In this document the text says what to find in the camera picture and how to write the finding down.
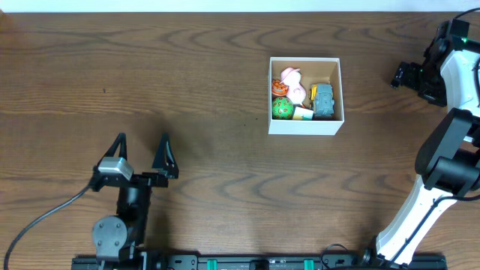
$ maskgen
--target wooden table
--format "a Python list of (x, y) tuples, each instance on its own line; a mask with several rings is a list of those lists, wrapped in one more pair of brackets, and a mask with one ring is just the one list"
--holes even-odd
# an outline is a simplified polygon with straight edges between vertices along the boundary
[[(362, 251), (392, 221), (420, 145), (445, 115), (389, 83), (422, 62), (452, 13), (11, 14), (0, 31), (0, 251), (89, 180), (119, 132), (148, 171), (161, 133), (180, 178), (154, 191), (146, 245), (202, 254)], [(480, 39), (480, 16), (470, 14)], [(336, 136), (269, 136), (270, 56), (339, 57)], [(118, 190), (88, 192), (39, 223), (10, 269), (69, 269)], [(478, 203), (458, 203), (419, 251), (477, 269)]]

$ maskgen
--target black cable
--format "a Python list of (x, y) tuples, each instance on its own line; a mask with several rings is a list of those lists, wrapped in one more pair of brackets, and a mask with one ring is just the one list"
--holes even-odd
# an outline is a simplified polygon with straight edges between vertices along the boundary
[(343, 248), (346, 252), (348, 252), (348, 249), (346, 247), (344, 247), (343, 245), (341, 244), (330, 244), (326, 249), (324, 249), (322, 251), (322, 253), (320, 254), (320, 262), (327, 268), (327, 269), (331, 269), (328, 265), (326, 265), (326, 263), (323, 261), (323, 254), (328, 251), (330, 248), (334, 248), (334, 247), (339, 247), (339, 248)]
[(434, 212), (435, 208), (444, 200), (457, 200), (457, 201), (461, 201), (461, 202), (471, 202), (471, 201), (475, 201), (475, 200), (480, 200), (480, 195), (472, 196), (472, 197), (445, 196), (445, 197), (441, 197), (441, 198), (435, 200), (435, 202), (433, 202), (433, 205), (428, 210), (427, 214), (425, 214), (425, 216), (421, 219), (418, 226), (413, 230), (412, 235), (410, 235), (410, 237), (405, 240), (405, 243), (403, 243), (400, 250), (390, 260), (390, 263), (387, 265), (387, 268), (390, 267), (393, 263), (395, 263), (395, 260), (397, 260), (398, 257), (400, 256), (400, 254), (402, 254), (402, 252), (404, 252), (405, 248), (412, 241), (412, 239), (416, 236), (416, 234), (419, 232), (420, 228), (422, 228), (423, 224), (425, 223), (425, 221), (427, 221), (428, 217), (430, 217), (430, 215)]
[(473, 67), (473, 79), (475, 80), (475, 89), (478, 97), (480, 97), (479, 65), (480, 57), (478, 57), (477, 61), (475, 62), (475, 66)]
[(37, 225), (40, 221), (42, 221), (44, 218), (50, 216), (51, 214), (57, 212), (60, 209), (63, 209), (65, 206), (69, 206), (71, 203), (73, 203), (76, 199), (80, 198), (85, 192), (89, 190), (89, 186), (87, 185), (84, 187), (77, 195), (73, 196), (71, 199), (68, 201), (62, 203), (61, 205), (53, 208), (52, 210), (48, 211), (45, 214), (42, 214), (40, 217), (37, 217), (35, 220), (33, 220), (28, 226), (22, 229), (22, 231), (16, 236), (16, 238), (11, 242), (10, 247), (8, 247), (7, 253), (5, 254), (5, 258), (3, 260), (3, 269), (8, 270), (8, 260), (10, 259), (10, 255), (12, 251), (15, 248), (15, 245), (17, 242), (22, 238), (23, 235), (26, 234), (33, 226)]
[(464, 11), (464, 12), (458, 14), (457, 16), (455, 16), (453, 18), (458, 19), (458, 18), (462, 17), (463, 15), (467, 15), (467, 14), (475, 12), (475, 11), (480, 11), (480, 7), (476, 7), (476, 8), (472, 8), (471, 10)]

